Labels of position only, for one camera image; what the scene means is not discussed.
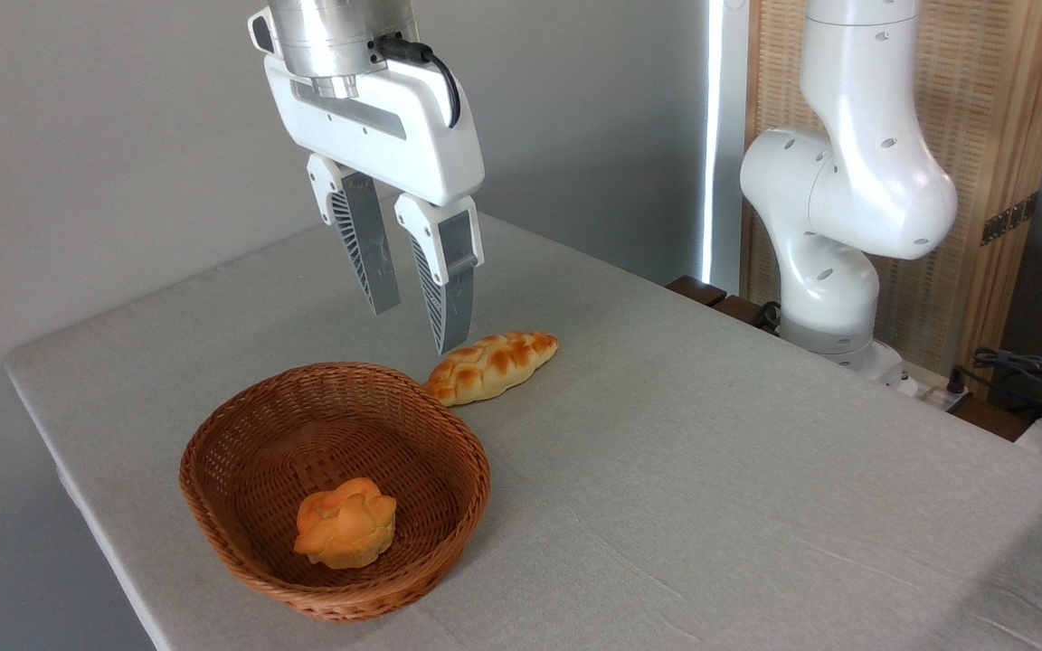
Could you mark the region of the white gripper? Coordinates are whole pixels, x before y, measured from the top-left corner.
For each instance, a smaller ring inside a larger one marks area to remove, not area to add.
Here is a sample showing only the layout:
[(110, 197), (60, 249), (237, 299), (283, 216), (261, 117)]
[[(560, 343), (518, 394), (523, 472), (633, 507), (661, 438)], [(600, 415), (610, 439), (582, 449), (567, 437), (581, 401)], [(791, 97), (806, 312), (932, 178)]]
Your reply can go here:
[(315, 153), (307, 173), (318, 211), (336, 227), (373, 312), (400, 305), (375, 178), (404, 191), (394, 214), (410, 234), (438, 354), (463, 345), (474, 270), (483, 264), (469, 194), (483, 183), (485, 168), (470, 110), (448, 127), (445, 78), (431, 67), (390, 61), (355, 77), (356, 98), (332, 99), (290, 74), (277, 55), (263, 60), (287, 132)]

